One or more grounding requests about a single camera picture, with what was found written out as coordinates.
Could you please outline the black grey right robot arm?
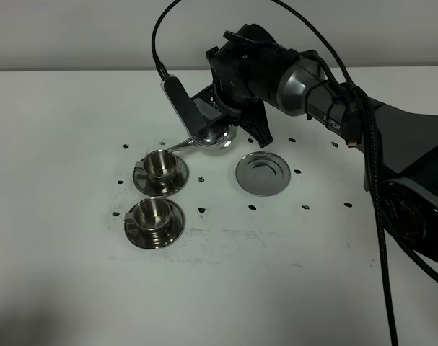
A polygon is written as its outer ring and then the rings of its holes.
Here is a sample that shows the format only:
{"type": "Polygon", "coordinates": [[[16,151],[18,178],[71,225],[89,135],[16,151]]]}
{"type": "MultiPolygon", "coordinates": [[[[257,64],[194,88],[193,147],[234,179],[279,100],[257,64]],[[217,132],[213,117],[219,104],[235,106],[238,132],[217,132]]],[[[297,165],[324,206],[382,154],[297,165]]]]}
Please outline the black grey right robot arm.
{"type": "MultiPolygon", "coordinates": [[[[228,120],[260,146],[272,142],[266,105],[306,115],[357,149],[364,148],[366,112],[355,86],[337,83],[313,50],[281,47],[259,25],[225,34],[208,50],[211,86],[194,96],[190,134],[228,120]]],[[[438,263],[438,116],[410,113],[370,100],[377,126],[378,170],[386,229],[438,263]]]]}

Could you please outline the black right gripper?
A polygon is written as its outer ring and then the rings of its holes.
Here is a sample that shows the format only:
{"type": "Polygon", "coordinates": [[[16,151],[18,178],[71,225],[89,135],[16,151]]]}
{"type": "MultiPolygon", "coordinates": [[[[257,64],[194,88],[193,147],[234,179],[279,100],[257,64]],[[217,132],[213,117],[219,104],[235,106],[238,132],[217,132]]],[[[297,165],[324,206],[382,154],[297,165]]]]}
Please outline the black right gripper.
{"type": "Polygon", "coordinates": [[[253,137],[260,148],[273,143],[264,102],[246,86],[239,71],[240,56],[227,47],[206,51],[212,83],[192,97],[194,104],[208,120],[226,119],[253,137]]]}

